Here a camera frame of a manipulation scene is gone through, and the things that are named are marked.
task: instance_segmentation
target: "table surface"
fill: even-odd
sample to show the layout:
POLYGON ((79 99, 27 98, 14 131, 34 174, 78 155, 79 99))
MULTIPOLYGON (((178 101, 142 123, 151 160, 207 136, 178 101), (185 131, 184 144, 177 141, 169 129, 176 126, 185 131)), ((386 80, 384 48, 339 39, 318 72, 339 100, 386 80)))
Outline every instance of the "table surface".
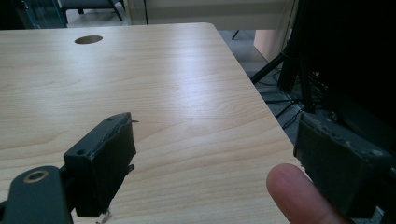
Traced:
POLYGON ((0 74, 0 201, 17 175, 61 167, 100 121, 131 112, 135 170, 107 223, 287 222, 265 178, 296 162, 292 143, 213 25, 1 31, 0 74), (87 35, 103 39, 75 43, 87 35))

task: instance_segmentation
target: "black bracket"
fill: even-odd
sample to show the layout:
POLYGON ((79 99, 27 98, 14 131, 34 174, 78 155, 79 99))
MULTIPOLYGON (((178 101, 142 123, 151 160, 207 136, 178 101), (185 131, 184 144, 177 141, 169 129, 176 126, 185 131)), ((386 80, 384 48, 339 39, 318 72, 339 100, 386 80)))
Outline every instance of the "black bracket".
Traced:
POLYGON ((0 203, 0 222, 73 223, 104 214, 136 154, 131 114, 104 119, 64 153, 64 166, 41 166, 18 175, 0 203))
POLYGON ((302 113, 294 156, 315 186, 341 214, 396 223, 396 160, 346 126, 302 113))

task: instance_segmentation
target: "chair leg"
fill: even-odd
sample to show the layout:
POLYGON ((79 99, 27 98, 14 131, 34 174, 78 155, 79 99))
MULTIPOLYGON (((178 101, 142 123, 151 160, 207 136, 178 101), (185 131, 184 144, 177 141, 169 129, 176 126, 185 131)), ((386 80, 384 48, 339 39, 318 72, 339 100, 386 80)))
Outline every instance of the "chair leg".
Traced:
POLYGON ((117 16, 119 17, 120 21, 122 21, 122 16, 120 15, 119 11, 117 10, 116 6, 112 5, 114 8, 114 11, 116 12, 117 16))
POLYGON ((69 21, 67 20, 66 10, 67 9, 61 8, 62 17, 64 17, 64 22, 66 22, 66 24, 67 24, 67 23, 69 23, 69 21))
POLYGON ((236 35, 239 33, 239 30, 237 30, 236 32, 235 32, 235 34, 233 35, 233 40, 235 39, 235 37, 236 37, 236 35))
POLYGON ((122 5, 122 8, 123 8, 124 11, 125 11, 125 4, 124 4, 123 0, 120 0, 120 3, 121 3, 121 5, 122 5))

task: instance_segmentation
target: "black cable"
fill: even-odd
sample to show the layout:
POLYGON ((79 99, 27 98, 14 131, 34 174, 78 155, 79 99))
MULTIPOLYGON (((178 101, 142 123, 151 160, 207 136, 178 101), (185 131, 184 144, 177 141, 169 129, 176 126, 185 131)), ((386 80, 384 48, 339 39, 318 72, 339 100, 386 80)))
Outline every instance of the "black cable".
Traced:
POLYGON ((278 103, 285 103, 285 102, 295 102, 300 103, 303 99, 289 99, 289 100, 274 100, 274 101, 265 101, 267 104, 278 104, 278 103))
POLYGON ((277 86, 276 83, 278 82, 278 79, 276 79, 276 75, 280 74, 280 70, 279 70, 279 69, 274 69, 274 70, 276 70, 276 72, 274 72, 274 73, 272 74, 272 78, 273 78, 273 80, 275 81, 274 84, 272 84, 272 83, 266 83, 266 82, 262 82, 262 81, 258 81, 258 83, 260 83, 260 84, 262 84, 262 85, 265 85, 265 86, 277 86))
POLYGON ((314 73, 311 73, 309 76, 309 81, 312 84, 312 86, 315 88, 315 90, 320 91, 321 93, 324 93, 327 91, 327 86, 324 85, 319 79, 318 76, 314 75, 314 73))
POLYGON ((292 123, 294 123, 297 120, 297 116, 301 114, 301 112, 303 111, 304 111, 303 109, 297 111, 297 113, 282 126, 282 129, 283 130, 287 129, 292 123))
POLYGON ((290 104, 288 104, 287 106, 285 106, 285 108, 283 108, 277 115, 275 115, 275 118, 278 119, 283 113, 286 112, 286 110, 288 110, 292 105, 297 104, 296 102, 291 102, 290 104))

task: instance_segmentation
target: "wire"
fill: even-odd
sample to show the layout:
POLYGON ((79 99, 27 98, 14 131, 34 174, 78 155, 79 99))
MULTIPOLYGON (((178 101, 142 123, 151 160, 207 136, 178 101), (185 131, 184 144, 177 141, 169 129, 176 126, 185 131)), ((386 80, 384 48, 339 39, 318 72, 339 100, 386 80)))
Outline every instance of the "wire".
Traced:
POLYGON ((297 102, 291 102, 285 108, 283 108, 277 115, 275 115, 275 118, 278 119, 283 113, 285 113, 292 105, 297 104, 297 102))
POLYGON ((278 103, 285 103, 285 102, 295 102, 300 103, 303 99, 289 99, 289 100, 274 100, 274 101, 265 101, 267 104, 278 104, 278 103))
POLYGON ((274 70, 275 70, 275 72, 272 74, 272 78, 275 83, 266 83, 266 82, 262 82, 262 81, 258 81, 258 83, 265 85, 265 86, 277 86, 278 79, 276 78, 276 75, 280 74, 280 69, 274 69, 274 70))
POLYGON ((282 129, 285 130, 289 128, 289 126, 297 120, 298 115, 301 114, 303 111, 303 109, 297 111, 297 113, 282 126, 282 129))

